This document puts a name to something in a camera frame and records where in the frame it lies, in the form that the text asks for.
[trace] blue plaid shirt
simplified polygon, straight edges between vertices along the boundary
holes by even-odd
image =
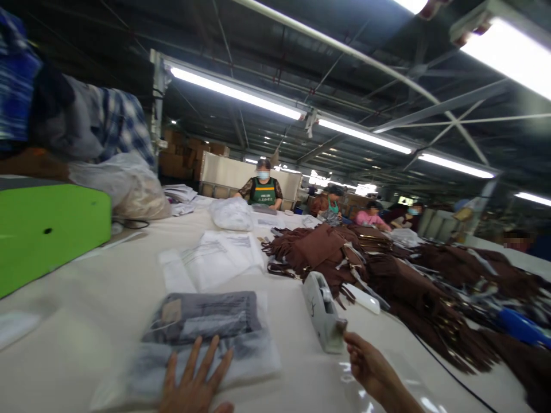
[[[0,7],[0,150],[28,140],[33,81],[42,62],[27,43],[21,20]]]
[[[92,96],[92,131],[103,145],[98,162],[106,161],[119,152],[136,153],[154,166],[153,146],[142,106],[129,93],[88,85]]]

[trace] pink shirt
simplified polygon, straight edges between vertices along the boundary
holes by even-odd
[[[390,227],[382,220],[378,215],[368,215],[365,211],[360,211],[356,214],[354,222],[358,225],[377,225],[382,224],[384,229],[387,231],[392,231]]]

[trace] tag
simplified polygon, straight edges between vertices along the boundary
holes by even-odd
[[[161,321],[164,324],[179,322],[182,319],[182,300],[177,299],[162,307]]]

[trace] ceiling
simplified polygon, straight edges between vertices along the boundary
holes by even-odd
[[[25,21],[29,38],[64,73],[88,83],[129,91],[140,98],[146,111],[152,105],[151,48],[361,122],[365,127],[432,105],[372,66],[342,56],[331,46],[230,0],[3,3]],[[450,26],[480,4],[479,0],[455,0],[441,7],[429,21],[412,16],[391,0],[262,3],[391,66],[441,101],[503,79],[458,52],[449,41]],[[544,1],[533,1],[529,7],[524,10],[526,14],[551,31],[549,6]],[[459,117],[471,105],[453,113]],[[485,100],[466,119],[549,112],[549,101],[509,81],[505,93]],[[234,157],[270,155],[279,145],[280,159],[289,165],[331,171],[343,181],[373,182],[407,195],[468,197],[478,194],[484,185],[478,178],[426,162],[417,161],[404,171],[411,155],[346,135],[335,138],[336,132],[317,125],[310,138],[304,122],[290,121],[177,79],[166,92],[164,115],[166,121],[177,119],[178,126],[191,136],[228,144]],[[442,114],[416,123],[447,121]],[[518,189],[551,195],[551,181],[544,179],[551,171],[551,118],[471,123],[464,127],[490,165],[504,171],[495,199],[507,203]],[[395,128],[387,135],[425,146],[444,128]],[[240,144],[240,135],[245,147]],[[328,141],[332,142],[330,147],[312,154]],[[480,162],[456,128],[451,128],[434,148]]]

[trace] green vest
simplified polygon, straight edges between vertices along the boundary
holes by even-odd
[[[276,183],[274,178],[270,178],[267,184],[261,184],[258,178],[253,178],[253,187],[249,197],[249,205],[265,204],[275,205],[276,203]]]

